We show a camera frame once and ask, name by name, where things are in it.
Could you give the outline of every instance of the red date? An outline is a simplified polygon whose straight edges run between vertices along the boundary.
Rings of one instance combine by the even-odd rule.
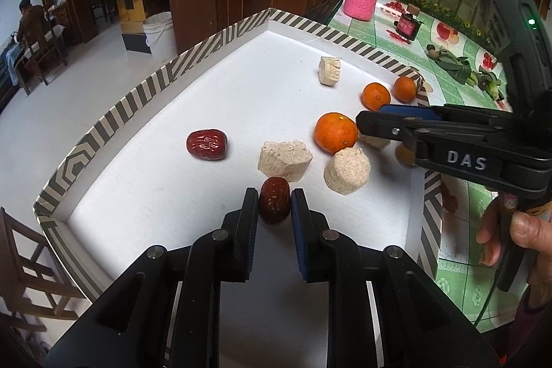
[[[271,176],[260,188],[260,216],[268,225],[277,225],[289,215],[291,208],[288,182],[278,176]]]
[[[217,129],[198,130],[186,139],[186,148],[192,156],[199,159],[217,160],[226,156],[228,139]]]

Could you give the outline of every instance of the white bucket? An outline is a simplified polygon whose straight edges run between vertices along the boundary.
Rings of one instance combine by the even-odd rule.
[[[144,21],[146,44],[156,61],[169,61],[178,56],[172,14],[166,11]]]

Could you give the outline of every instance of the man in brown jacket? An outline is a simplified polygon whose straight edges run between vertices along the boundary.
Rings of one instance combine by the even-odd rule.
[[[29,37],[30,43],[26,43],[27,46],[35,43],[38,38],[34,36],[34,24],[38,21],[41,22],[41,29],[47,30],[48,23],[44,17],[44,9],[41,5],[32,5],[31,0],[22,0],[19,3],[19,10],[23,15],[19,20],[19,30],[17,30],[17,42],[20,43],[24,37]]]

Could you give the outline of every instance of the floral tablecloth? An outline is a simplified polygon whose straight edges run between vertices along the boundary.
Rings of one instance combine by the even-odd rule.
[[[478,44],[459,33],[457,39],[442,39],[437,27],[440,21],[420,13],[423,22],[416,39],[407,44],[393,37],[393,22],[397,17],[382,8],[393,0],[378,0],[375,14],[368,21],[358,21],[343,13],[341,7],[329,26],[376,46],[403,64],[418,70],[426,81],[430,104],[481,106],[499,109],[477,86],[460,85],[434,61],[426,56],[426,46],[444,46],[457,57],[466,56],[472,69],[479,66],[492,70],[501,80],[501,91],[506,91],[506,78],[500,63],[492,63],[492,56]],[[441,251],[435,282],[472,322],[481,312],[491,288],[493,269],[479,263],[481,246],[475,241],[481,215],[496,195],[472,182],[442,176],[443,212]],[[520,298],[496,290],[478,330],[486,331],[514,319]]]

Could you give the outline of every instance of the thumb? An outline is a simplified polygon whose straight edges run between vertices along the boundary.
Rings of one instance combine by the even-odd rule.
[[[520,247],[552,255],[552,223],[523,212],[516,212],[512,216],[510,236]]]

